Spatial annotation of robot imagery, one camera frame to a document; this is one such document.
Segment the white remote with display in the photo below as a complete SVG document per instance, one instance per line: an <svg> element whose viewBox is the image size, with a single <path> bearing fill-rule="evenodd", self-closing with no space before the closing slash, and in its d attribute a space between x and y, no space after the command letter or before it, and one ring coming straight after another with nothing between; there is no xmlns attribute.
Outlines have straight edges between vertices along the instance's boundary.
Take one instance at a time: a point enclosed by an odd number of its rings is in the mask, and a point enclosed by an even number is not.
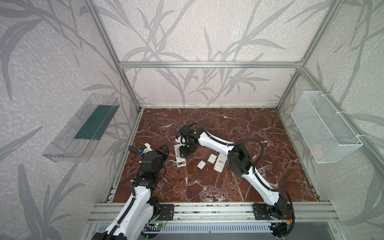
<svg viewBox="0 0 384 240"><path fill-rule="evenodd" d="M186 158L181 157L181 153L180 153L180 147L181 146L182 146L182 144L174 145L176 164L177 164L178 168L185 167L187 165Z"/></svg>

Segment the white battery cover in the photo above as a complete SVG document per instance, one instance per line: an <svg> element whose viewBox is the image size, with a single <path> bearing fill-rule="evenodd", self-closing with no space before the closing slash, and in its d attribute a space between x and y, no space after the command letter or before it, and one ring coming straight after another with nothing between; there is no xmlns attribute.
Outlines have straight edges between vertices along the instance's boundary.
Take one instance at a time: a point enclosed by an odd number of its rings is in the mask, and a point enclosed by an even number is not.
<svg viewBox="0 0 384 240"><path fill-rule="evenodd" d="M205 167L206 163L204 161L200 161L197 165L197 167L202 170Z"/></svg>
<svg viewBox="0 0 384 240"><path fill-rule="evenodd" d="M215 161L216 161L216 159L217 159L217 156L211 154L211 155L209 156L209 158L208 158L208 162L211 163L211 164L214 164Z"/></svg>

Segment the white remote being unloaded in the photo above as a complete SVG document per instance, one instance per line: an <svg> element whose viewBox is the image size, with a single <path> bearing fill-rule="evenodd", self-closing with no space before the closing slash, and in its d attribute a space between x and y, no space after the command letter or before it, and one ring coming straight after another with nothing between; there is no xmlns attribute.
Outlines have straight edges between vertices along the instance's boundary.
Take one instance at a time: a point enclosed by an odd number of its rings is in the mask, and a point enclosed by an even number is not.
<svg viewBox="0 0 384 240"><path fill-rule="evenodd" d="M221 173L225 167L227 160L227 156L225 154L220 153L214 165L214 170Z"/></svg>

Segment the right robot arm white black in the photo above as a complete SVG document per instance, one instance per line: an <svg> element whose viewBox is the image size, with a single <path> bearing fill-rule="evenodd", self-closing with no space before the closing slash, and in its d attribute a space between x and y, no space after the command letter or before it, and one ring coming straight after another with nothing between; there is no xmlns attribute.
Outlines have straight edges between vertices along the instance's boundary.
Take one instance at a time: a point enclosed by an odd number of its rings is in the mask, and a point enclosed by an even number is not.
<svg viewBox="0 0 384 240"><path fill-rule="evenodd" d="M280 194L280 190L273 189L257 171L256 164L264 155L264 145L257 139L247 139L239 142L229 142L210 134L203 126L193 129L191 125L184 125L176 137L182 144L180 156L187 157L193 154L198 147L207 147L223 154L229 162L231 171L245 178L263 198L268 210L272 213L282 214L286 210L288 201ZM257 160L252 161L245 143L256 142L261 147L261 153Z"/></svg>

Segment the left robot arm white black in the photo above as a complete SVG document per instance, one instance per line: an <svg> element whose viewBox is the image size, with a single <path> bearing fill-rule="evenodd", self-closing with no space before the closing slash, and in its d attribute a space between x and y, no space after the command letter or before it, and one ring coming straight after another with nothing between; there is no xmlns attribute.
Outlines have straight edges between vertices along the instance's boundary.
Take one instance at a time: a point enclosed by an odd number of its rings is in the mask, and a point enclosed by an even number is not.
<svg viewBox="0 0 384 240"><path fill-rule="evenodd" d="M131 180L131 195L118 216L102 233L95 233L93 240L137 240L140 236L153 240L158 233L147 233L147 224L158 217L159 198L153 193L159 182L159 174L171 156L167 145L153 150L149 144L139 149L129 147L130 152L140 157L137 174Z"/></svg>

